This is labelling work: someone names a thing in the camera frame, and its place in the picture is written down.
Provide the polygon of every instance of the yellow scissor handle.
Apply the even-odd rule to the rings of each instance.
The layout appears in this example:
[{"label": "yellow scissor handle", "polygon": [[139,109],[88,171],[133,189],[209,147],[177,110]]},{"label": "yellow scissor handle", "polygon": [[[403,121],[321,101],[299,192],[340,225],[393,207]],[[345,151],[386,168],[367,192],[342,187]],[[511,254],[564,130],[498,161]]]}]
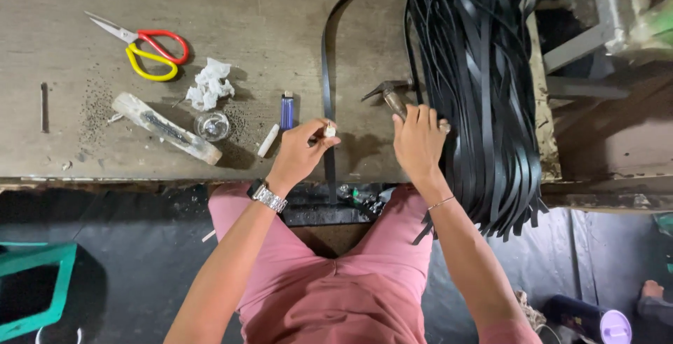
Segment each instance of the yellow scissor handle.
[{"label": "yellow scissor handle", "polygon": [[[142,51],[135,46],[135,43],[129,44],[129,46],[126,48],[126,51],[127,55],[129,56],[130,65],[133,67],[133,70],[135,70],[136,73],[140,74],[142,77],[148,80],[168,81],[173,77],[175,77],[175,75],[178,73],[178,66],[175,63],[166,58],[163,58],[162,56],[157,56],[155,54],[150,54],[149,52]],[[167,74],[164,74],[163,76],[154,76],[153,74],[145,73],[138,66],[138,61],[136,61],[135,56],[133,56],[133,54],[142,56],[144,58],[148,58],[150,60],[158,61],[162,64],[166,64],[171,67],[171,71]]]}]

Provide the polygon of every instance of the pink pants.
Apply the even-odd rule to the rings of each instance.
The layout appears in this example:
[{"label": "pink pants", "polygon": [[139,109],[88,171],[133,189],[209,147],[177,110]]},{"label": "pink pants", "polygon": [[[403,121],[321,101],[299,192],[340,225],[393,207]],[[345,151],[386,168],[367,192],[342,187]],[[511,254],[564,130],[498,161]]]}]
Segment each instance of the pink pants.
[{"label": "pink pants", "polygon": [[[251,202],[249,184],[224,184],[213,193],[208,209],[217,241]],[[334,275],[381,274],[409,290],[421,303],[432,249],[432,236],[411,245],[424,227],[427,205],[415,191],[400,185],[383,213],[350,252],[336,260],[316,256],[278,216],[273,219],[257,255],[246,291],[238,304],[241,322],[249,322],[265,298],[289,285]]]}]

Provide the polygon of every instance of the bracelet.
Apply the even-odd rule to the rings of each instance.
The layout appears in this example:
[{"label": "bracelet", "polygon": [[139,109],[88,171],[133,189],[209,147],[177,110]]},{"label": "bracelet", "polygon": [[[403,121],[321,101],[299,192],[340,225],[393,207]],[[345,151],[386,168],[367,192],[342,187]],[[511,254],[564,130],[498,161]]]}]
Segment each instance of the bracelet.
[{"label": "bracelet", "polygon": [[439,205],[441,205],[441,204],[444,204],[444,203],[446,203],[446,202],[449,202],[449,201],[452,200],[453,198],[456,198],[456,196],[450,196],[449,198],[445,199],[444,201],[442,201],[442,202],[440,202],[440,203],[437,203],[437,204],[434,204],[433,206],[428,207],[428,208],[427,208],[427,211],[430,211],[430,210],[434,209],[435,207],[437,207],[437,206],[439,206]]}]

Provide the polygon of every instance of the red scissor handle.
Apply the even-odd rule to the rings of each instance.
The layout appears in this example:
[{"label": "red scissor handle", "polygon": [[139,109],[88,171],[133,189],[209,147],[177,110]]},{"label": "red scissor handle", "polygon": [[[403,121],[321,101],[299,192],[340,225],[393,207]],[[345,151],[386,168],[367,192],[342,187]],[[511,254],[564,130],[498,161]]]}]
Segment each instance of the red scissor handle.
[{"label": "red scissor handle", "polygon": [[[185,43],[184,39],[178,36],[177,34],[174,34],[167,30],[138,30],[137,34],[138,39],[147,41],[147,43],[149,43],[150,46],[154,47],[154,49],[156,49],[162,56],[174,62],[175,64],[184,64],[187,61],[187,58],[189,57],[189,48],[187,47],[187,43]],[[152,36],[168,36],[169,38],[176,40],[182,46],[182,57],[176,59],[173,56],[171,56],[163,47],[161,47],[160,44],[158,44],[151,38]]]}]

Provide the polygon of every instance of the purple bottle cap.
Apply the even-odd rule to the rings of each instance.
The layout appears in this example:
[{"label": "purple bottle cap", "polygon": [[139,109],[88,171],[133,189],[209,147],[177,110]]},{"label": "purple bottle cap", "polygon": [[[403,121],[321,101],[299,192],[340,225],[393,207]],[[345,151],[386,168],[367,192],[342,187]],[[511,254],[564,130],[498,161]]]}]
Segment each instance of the purple bottle cap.
[{"label": "purple bottle cap", "polygon": [[600,336],[604,344],[630,344],[631,324],[624,314],[610,310],[600,319]]}]

